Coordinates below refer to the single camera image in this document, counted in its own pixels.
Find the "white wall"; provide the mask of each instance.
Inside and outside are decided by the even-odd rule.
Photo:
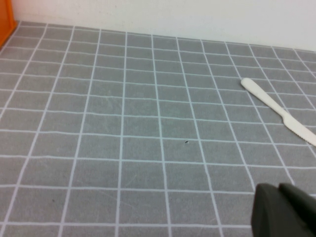
[[[316,0],[12,0],[18,20],[316,50]]]

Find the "gray tile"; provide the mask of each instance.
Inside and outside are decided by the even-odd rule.
[[[224,104],[251,105],[251,101],[245,91],[220,91]]]
[[[44,39],[50,40],[70,40],[72,34],[71,29],[55,29],[55,28],[47,28]]]
[[[40,38],[44,33],[44,28],[19,27],[14,36]]]
[[[16,184],[24,158],[0,158],[0,184]]]
[[[120,223],[167,223],[164,193],[122,191],[120,201]]]
[[[157,78],[158,85],[185,86],[185,82],[184,82],[184,78],[182,74],[156,73],[156,78]]]
[[[119,138],[83,135],[78,157],[118,159]]]
[[[48,97],[49,93],[30,93],[16,91],[13,94],[8,107],[43,110],[48,101]]]
[[[230,121],[237,122],[260,122],[257,111],[253,107],[226,106]]]
[[[153,71],[154,70],[152,60],[134,59],[134,58],[127,58],[126,68],[127,69],[135,69],[135,70],[144,70],[144,71]]]
[[[155,84],[154,72],[126,70],[126,82]]]
[[[229,53],[232,55],[252,56],[250,47],[247,44],[227,44]]]
[[[275,48],[278,58],[300,60],[295,51],[289,48]]]
[[[121,115],[122,99],[90,96],[87,112]]]
[[[75,187],[116,188],[119,163],[107,160],[78,160],[72,185]]]
[[[209,64],[233,65],[228,55],[206,54],[206,58]]]
[[[127,59],[126,68],[128,68],[127,65],[129,65],[129,60]],[[109,67],[109,68],[124,68],[124,58],[119,57],[113,57],[113,56],[104,56],[104,55],[98,55],[96,66],[99,67]]]
[[[125,34],[102,32],[100,43],[125,45]]]
[[[177,40],[154,37],[154,48],[178,50]]]
[[[114,68],[95,68],[93,79],[123,82],[124,70]]]
[[[165,227],[120,227],[120,237],[168,237],[168,229]]]
[[[124,135],[159,137],[157,118],[124,118]]]
[[[305,141],[289,130],[285,125],[267,125],[267,129],[275,143],[305,144]]]
[[[206,53],[228,54],[225,43],[203,41],[204,50]]]
[[[208,163],[242,164],[237,145],[231,142],[202,142]]]
[[[125,96],[128,98],[156,99],[156,89],[153,85],[126,84]]]
[[[99,32],[75,30],[73,41],[97,43],[99,40]]]
[[[33,53],[33,49],[25,48],[4,48],[1,51],[1,59],[13,59],[13,60],[29,60]]]
[[[241,143],[240,148],[247,164],[282,165],[272,145]]]
[[[4,231],[4,237],[33,237],[46,236],[55,237],[58,235],[58,226],[10,226],[7,225]]]
[[[157,102],[154,100],[125,99],[124,114],[135,116],[158,116]]]
[[[60,78],[54,92],[86,95],[88,94],[89,84],[88,80]]]
[[[26,66],[26,61],[7,61],[0,59],[0,73],[21,74]]]
[[[77,53],[96,53],[97,44],[83,43],[83,42],[71,42],[69,46],[69,52]]]
[[[19,75],[1,74],[0,88],[12,90],[15,87],[19,78]]]
[[[42,39],[39,44],[39,49],[66,51],[68,44],[69,44],[68,41]]]
[[[47,112],[41,131],[80,132],[83,115]]]
[[[193,119],[189,103],[160,101],[159,107],[162,117]]]
[[[83,132],[120,135],[120,116],[86,115]]]
[[[172,192],[169,205],[172,224],[217,224],[210,194]]]
[[[227,120],[222,105],[193,104],[193,110],[196,119]]]
[[[253,195],[214,195],[222,225],[250,225]]]
[[[236,66],[247,66],[247,67],[258,67],[259,66],[258,63],[256,62],[255,58],[253,58],[253,57],[232,56],[232,59],[233,59],[234,64]]]
[[[165,166],[169,189],[209,190],[204,165],[167,163]]]
[[[99,95],[99,96],[122,97],[123,96],[123,83],[95,80],[92,82],[90,94]]]
[[[161,119],[163,137],[197,138],[193,120]]]
[[[144,35],[127,35],[127,46],[151,48],[152,38]]]
[[[233,141],[233,135],[227,122],[197,121],[201,139]]]
[[[278,93],[302,94],[302,91],[295,82],[272,81],[271,84]]]
[[[265,46],[250,46],[255,57],[276,58],[272,48]]]
[[[161,163],[123,162],[122,188],[164,189]]]
[[[181,60],[182,62],[187,63],[204,63],[206,64],[205,56],[201,53],[188,53],[188,52],[181,52]]]
[[[32,155],[73,157],[76,152],[77,142],[77,135],[40,134],[36,140]]]
[[[86,96],[53,94],[48,110],[83,112]]]
[[[181,64],[178,62],[155,61],[157,72],[182,73]]]
[[[19,188],[9,221],[59,222],[66,190]]]
[[[54,86],[55,79],[55,77],[23,76],[17,89],[50,92]]]
[[[179,53],[177,51],[154,50],[155,60],[167,60],[180,62]]]
[[[72,190],[66,214],[66,222],[114,223],[116,191]]]
[[[158,86],[158,96],[160,100],[189,101],[185,88]]]
[[[315,76],[310,72],[289,71],[296,81],[315,82]]]
[[[164,159],[168,161],[202,162],[198,141],[163,140]]]
[[[286,166],[316,166],[316,158],[308,147],[277,146]]]
[[[35,38],[20,38],[11,37],[8,47],[23,47],[23,48],[35,48],[38,44],[39,39]]]
[[[2,155],[26,156],[31,148],[35,134],[25,132],[0,132]]]
[[[221,103],[216,90],[189,88],[189,93],[192,102]]]
[[[304,95],[279,95],[288,108],[312,109],[313,107]]]
[[[60,64],[31,62],[25,74],[39,76],[57,76]]]
[[[98,54],[124,57],[125,47],[113,45],[100,45]]]
[[[263,68],[279,68],[283,69],[283,65],[278,59],[273,58],[257,58],[259,64]]]
[[[94,65],[94,55],[85,53],[67,53],[65,64]]]
[[[270,142],[261,124],[233,123],[232,126],[238,141]]]
[[[153,53],[151,49],[146,48],[127,48],[127,57],[152,59]]]
[[[249,167],[255,185],[268,183],[278,186],[279,183],[291,183],[283,168]]]
[[[123,139],[123,159],[161,160],[159,139],[132,138]]]
[[[114,236],[115,227],[98,227],[98,226],[64,226],[63,237],[104,237]]]
[[[219,237],[220,233],[219,233],[218,228],[173,227],[172,228],[172,236],[173,237],[191,237],[191,236]]]
[[[0,120],[0,129],[36,131],[42,112],[6,110]]]
[[[293,81],[291,76],[285,70],[263,69],[263,71],[265,72],[268,79]]]
[[[199,40],[178,39],[180,51],[203,52],[202,44]]]
[[[309,194],[316,193],[316,170],[315,169],[289,169],[295,185]]]
[[[208,165],[215,191],[251,192],[252,186],[245,167]]]
[[[72,167],[73,161],[70,159],[30,159],[21,184],[66,187]]]

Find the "orange object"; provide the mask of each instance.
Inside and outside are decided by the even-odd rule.
[[[11,0],[0,0],[0,46],[16,27]]]

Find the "tile grout line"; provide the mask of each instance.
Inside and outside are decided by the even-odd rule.
[[[117,207],[115,218],[115,237],[119,237],[119,215],[120,215],[120,195],[122,182],[122,159],[123,159],[123,136],[124,136],[124,110],[125,110],[125,82],[126,82],[126,55],[127,55],[127,32],[125,32],[125,49],[124,49],[124,75],[123,75],[123,92],[122,92],[122,112],[120,121],[120,139],[119,139],[119,162],[118,162],[118,193]]]
[[[73,31],[72,31],[72,36],[69,39],[69,44],[68,44],[68,48],[71,45],[72,39],[73,39],[73,35],[74,35],[74,31],[75,31],[75,27],[73,27]],[[101,29],[99,31],[99,41],[100,41],[100,37],[101,37]],[[66,56],[67,56],[68,51],[66,51],[65,56],[63,61],[65,61]],[[96,54],[94,57],[94,64],[96,63],[97,60],[97,55],[98,55],[98,46],[96,49]],[[70,199],[70,188],[72,186],[72,182],[73,182],[73,178],[74,178],[74,174],[75,174],[75,168],[76,168],[76,163],[77,163],[77,157],[79,154],[79,148],[80,148],[80,144],[81,144],[81,138],[82,138],[82,133],[83,133],[83,127],[84,127],[84,122],[85,122],[85,116],[86,116],[86,111],[87,111],[87,107],[88,107],[88,103],[89,103],[89,95],[90,95],[90,91],[91,91],[91,87],[92,87],[92,78],[93,78],[93,74],[94,74],[94,69],[92,69],[91,72],[91,80],[90,80],[90,84],[89,84],[89,89],[88,89],[88,95],[86,98],[86,102],[85,102],[85,107],[84,107],[84,112],[83,112],[83,116],[82,116],[82,121],[81,121],[81,128],[80,128],[80,133],[79,133],[79,137],[78,137],[78,143],[77,143],[77,147],[76,147],[76,153],[75,153],[75,157],[74,157],[74,161],[73,161],[73,166],[72,166],[72,170],[71,170],[71,174],[70,174],[70,178],[69,178],[69,184],[68,184],[68,189],[67,189],[67,194],[66,194],[66,198],[65,198],[65,203],[64,203],[64,208],[63,208],[63,212],[62,212],[62,217],[61,217],[61,225],[58,231],[58,236],[61,237],[62,233],[63,233],[63,223],[65,222],[65,218],[66,218],[66,214],[67,214],[67,208],[68,208],[68,203],[69,203],[69,199]]]
[[[46,27],[45,27],[45,29],[44,29],[44,31],[43,31],[43,34],[42,34],[40,40],[38,41],[36,47],[34,48],[34,51],[33,51],[32,55],[31,55],[31,57],[30,57],[28,63],[25,65],[25,68],[24,68],[24,70],[23,70],[23,72],[22,72],[22,74],[21,74],[19,80],[17,81],[17,83],[16,83],[16,85],[15,85],[15,87],[14,87],[15,90],[16,90],[16,88],[18,87],[19,82],[21,81],[21,79],[22,79],[22,77],[23,77],[23,74],[24,74],[25,71],[27,70],[27,68],[28,68],[28,66],[29,66],[29,64],[30,64],[30,61],[32,60],[33,56],[35,55],[35,52],[36,52],[38,46],[40,45],[40,42],[41,42],[42,39],[44,38],[44,35],[45,35],[45,33],[46,33],[46,30],[47,30],[47,24],[46,24]],[[3,115],[4,111],[5,111],[5,109],[7,108],[8,104],[10,103],[10,100],[12,99],[15,90],[13,90],[12,93],[10,94],[10,97],[8,98],[8,100],[7,100],[5,106],[4,106],[4,108],[3,108],[3,110],[2,110],[2,112],[1,112],[1,114],[0,114],[0,120],[1,120],[1,118],[2,118],[2,115]],[[39,123],[37,132],[40,131],[41,123],[43,122],[43,119],[44,119],[44,113],[45,113],[45,112],[43,112],[43,115],[42,115],[41,121],[40,121],[40,123]],[[28,164],[29,158],[30,158],[30,156],[31,156],[31,154],[32,154],[32,152],[33,152],[33,148],[34,148],[34,146],[35,146],[35,142],[36,142],[36,140],[37,140],[37,137],[38,137],[38,134],[35,134],[35,136],[34,136],[34,138],[33,138],[33,141],[32,141],[32,145],[31,145],[30,150],[29,150],[29,153],[28,153],[28,157],[25,159],[25,161],[24,161],[24,163],[23,163],[23,166],[22,166],[22,168],[21,168],[20,174],[19,174],[19,176],[18,176],[17,185],[19,185],[19,184],[21,183],[21,180],[22,180],[22,177],[23,177],[23,174],[24,174],[24,170],[25,170],[25,168],[26,168],[26,166],[27,166],[27,164]],[[6,215],[5,215],[5,218],[4,218],[4,224],[2,225],[1,230],[0,230],[0,237],[2,237],[2,236],[4,235],[6,223],[8,222],[9,217],[10,217],[10,214],[11,214],[11,211],[12,211],[12,209],[13,209],[13,204],[14,204],[14,202],[15,202],[15,199],[16,199],[16,196],[17,196],[17,192],[18,192],[18,187],[16,187],[16,188],[14,189],[14,191],[13,191],[12,198],[11,198],[11,201],[10,201],[10,204],[9,204],[9,207],[8,207],[8,210],[7,210]]]
[[[151,42],[152,42],[153,70],[154,70],[156,102],[157,102],[157,116],[158,116],[158,126],[159,126],[161,163],[162,163],[162,172],[163,172],[163,186],[164,186],[164,196],[165,196],[165,202],[166,202],[166,213],[167,213],[167,223],[168,223],[168,236],[172,237],[169,194],[168,194],[168,191],[167,191],[168,190],[168,182],[167,182],[166,165],[165,165],[165,159],[164,159],[164,147],[163,147],[163,139],[162,139],[162,125],[161,125],[161,115],[160,115],[160,105],[159,105],[159,94],[158,94],[158,83],[157,83],[157,74],[156,74],[156,63],[155,63],[155,51],[154,51],[154,37],[153,37],[153,35],[151,37]]]
[[[216,221],[217,221],[217,224],[219,226],[220,236],[223,237],[224,233],[223,233],[223,228],[222,228],[222,222],[221,222],[221,219],[220,219],[220,216],[219,216],[215,195],[213,193],[211,177],[210,177],[210,174],[209,174],[209,171],[208,171],[208,167],[207,167],[207,164],[206,164],[206,160],[205,160],[205,156],[204,156],[204,150],[203,150],[202,142],[201,142],[199,131],[198,131],[198,123],[197,123],[196,116],[195,116],[194,109],[193,109],[193,105],[192,105],[192,102],[191,102],[190,91],[189,91],[189,88],[188,88],[187,79],[186,79],[186,75],[185,75],[185,72],[184,72],[184,67],[183,67],[183,64],[182,64],[182,58],[181,58],[181,54],[180,54],[180,46],[179,46],[178,38],[176,38],[176,42],[177,42],[177,49],[178,49],[178,54],[179,54],[179,59],[180,59],[180,64],[181,64],[181,70],[182,70],[182,73],[183,73],[183,78],[184,78],[184,82],[185,82],[186,89],[187,89],[187,95],[188,95],[188,100],[189,100],[189,103],[190,103],[191,113],[192,113],[192,117],[193,117],[193,120],[194,120],[194,126],[195,126],[196,133],[197,133],[197,140],[198,140],[198,144],[199,144],[199,148],[200,148],[201,156],[202,156],[202,160],[203,160],[204,171],[205,171],[205,174],[206,174],[206,177],[207,177],[208,188],[209,188],[209,190],[211,192],[212,203],[213,203],[213,207],[214,207]]]

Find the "white grid line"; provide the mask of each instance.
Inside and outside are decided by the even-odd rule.
[[[156,101],[157,101],[157,113],[158,113],[158,126],[159,126],[159,138],[160,138],[161,163],[162,163],[162,172],[163,172],[163,186],[164,186],[164,196],[165,196],[165,202],[166,202],[166,213],[167,213],[167,222],[168,222],[168,236],[172,237],[171,215],[170,215],[169,195],[168,195],[168,183],[167,183],[167,174],[166,174],[166,166],[165,166],[165,159],[164,159],[164,147],[163,147],[163,140],[162,140],[162,125],[161,125],[161,115],[160,115],[160,105],[159,105],[159,94],[158,94],[158,84],[157,84],[157,74],[156,74],[153,35],[151,36],[151,42],[152,42],[153,70],[154,70]]]
[[[213,192],[213,188],[212,188],[212,183],[211,183],[211,177],[210,177],[210,174],[209,174],[209,171],[208,171],[208,167],[207,167],[207,164],[206,164],[206,160],[205,160],[205,156],[204,156],[204,150],[203,150],[203,146],[202,146],[202,142],[201,142],[200,135],[199,135],[199,130],[198,130],[198,123],[197,123],[196,116],[195,116],[195,113],[194,113],[193,105],[191,103],[191,96],[190,96],[190,92],[189,92],[189,88],[188,88],[188,84],[187,84],[186,75],[184,73],[184,68],[183,68],[182,58],[181,58],[181,54],[180,54],[180,47],[179,47],[178,38],[176,38],[176,42],[177,42],[177,48],[178,48],[178,54],[179,54],[179,59],[180,59],[180,63],[181,63],[181,69],[182,69],[182,73],[183,73],[183,78],[184,78],[184,82],[185,82],[185,85],[186,85],[186,88],[187,88],[188,99],[189,99],[189,102],[190,102],[191,113],[192,113],[192,116],[193,116],[193,119],[194,119],[194,126],[195,126],[196,133],[197,133],[198,144],[199,144],[199,148],[200,148],[200,151],[201,151],[202,160],[203,160],[203,164],[204,164],[204,170],[205,170],[205,174],[207,176],[208,187],[209,187],[209,190],[211,192],[211,198],[212,198],[212,203],[213,203],[213,206],[214,206],[214,211],[215,211],[217,224],[219,226],[219,232],[220,232],[221,237],[223,237],[224,234],[223,234],[223,229],[222,229],[222,223],[221,223],[221,219],[220,219],[220,216],[219,216],[219,211],[218,211],[216,200],[215,200],[215,195],[214,195],[214,193],[212,193]]]
[[[74,31],[75,31],[75,28],[73,28],[72,36],[71,36],[71,38],[69,40],[68,48],[70,47],[70,44],[71,44],[71,41],[72,41],[72,37],[74,35]],[[99,41],[100,41],[100,38],[101,38],[101,29],[99,30]],[[96,63],[96,60],[97,60],[98,48],[99,48],[99,45],[97,46],[97,50],[96,50],[96,53],[95,53],[94,64]],[[87,111],[88,103],[89,103],[89,95],[90,95],[90,91],[91,91],[91,87],[92,87],[93,75],[94,75],[94,68],[93,68],[92,73],[91,73],[91,80],[90,80],[89,89],[88,89],[88,95],[87,95],[87,98],[86,98],[84,112],[83,112],[83,116],[82,116],[81,128],[80,128],[79,137],[78,137],[78,143],[77,143],[77,147],[76,147],[76,153],[75,153],[75,157],[74,157],[74,161],[73,161],[71,175],[70,175],[70,178],[69,178],[68,190],[67,190],[67,194],[66,194],[66,198],[65,198],[65,203],[64,203],[62,217],[61,217],[61,224],[63,224],[65,222],[65,218],[66,218],[66,214],[67,214],[67,208],[68,208],[68,203],[69,203],[70,194],[71,194],[70,188],[72,186],[72,182],[73,182],[73,179],[74,179],[75,168],[76,168],[76,163],[77,163],[77,158],[78,158],[78,154],[79,154],[79,148],[80,148],[81,138],[82,138],[82,133],[83,133],[83,127],[84,127],[84,122],[85,122],[85,116],[86,116],[86,111]],[[60,228],[59,228],[59,231],[58,231],[58,236],[61,237],[62,233],[63,233],[63,226],[61,225]]]
[[[45,32],[46,32],[46,29],[47,29],[47,25],[46,25],[46,28],[45,28],[45,30],[44,30],[44,32],[43,32],[42,37],[40,38],[40,40],[39,40],[39,42],[38,42],[38,44],[37,44],[37,47],[39,46],[41,40],[43,39],[43,37],[44,37],[44,35],[45,35]],[[73,27],[71,39],[72,39],[73,34],[74,34],[74,27]],[[34,52],[33,52],[32,56],[30,57],[30,61],[31,61],[32,57],[34,56],[37,47],[34,49]],[[63,61],[66,59],[66,55],[67,55],[67,51],[65,52]],[[22,167],[22,169],[21,169],[21,171],[20,171],[20,174],[19,174],[19,177],[18,177],[18,180],[17,180],[17,185],[20,185],[20,184],[21,184],[21,180],[22,180],[24,171],[25,171],[25,169],[26,169],[26,166],[27,166],[27,164],[28,164],[28,162],[29,162],[29,160],[30,160],[30,156],[32,155],[33,149],[34,149],[34,147],[35,147],[35,143],[36,143],[37,138],[38,138],[38,136],[39,136],[39,131],[40,131],[41,126],[42,126],[43,121],[44,121],[44,117],[45,117],[45,114],[46,114],[46,110],[47,110],[48,105],[49,105],[49,103],[50,103],[50,101],[51,101],[52,94],[53,94],[53,91],[54,91],[54,89],[55,89],[55,87],[56,87],[56,84],[57,84],[57,81],[58,81],[58,77],[59,77],[59,75],[60,75],[60,73],[61,73],[61,70],[62,70],[62,67],[60,66],[59,71],[58,71],[58,74],[57,74],[56,79],[55,79],[55,82],[54,82],[54,86],[53,86],[53,88],[52,88],[52,90],[51,90],[51,94],[49,95],[49,98],[48,98],[48,100],[47,100],[45,110],[44,110],[44,112],[43,112],[43,114],[42,114],[42,117],[41,117],[41,120],[40,120],[40,122],[39,122],[39,126],[38,126],[38,128],[37,128],[37,133],[35,134],[35,136],[34,136],[34,138],[33,138],[33,141],[32,141],[32,144],[31,144],[29,153],[28,153],[28,157],[27,157],[26,160],[24,161],[23,167]],[[2,225],[2,228],[1,228],[0,237],[2,237],[3,234],[4,234],[5,226],[6,226],[6,223],[8,222],[8,220],[9,220],[11,211],[12,211],[12,209],[13,209],[13,204],[14,204],[15,198],[16,198],[16,196],[17,196],[17,192],[18,192],[18,187],[14,189],[14,192],[13,192],[13,195],[12,195],[12,198],[11,198],[11,201],[10,201],[9,208],[8,208],[8,211],[7,211],[6,216],[5,216],[5,219],[4,219],[4,224]]]

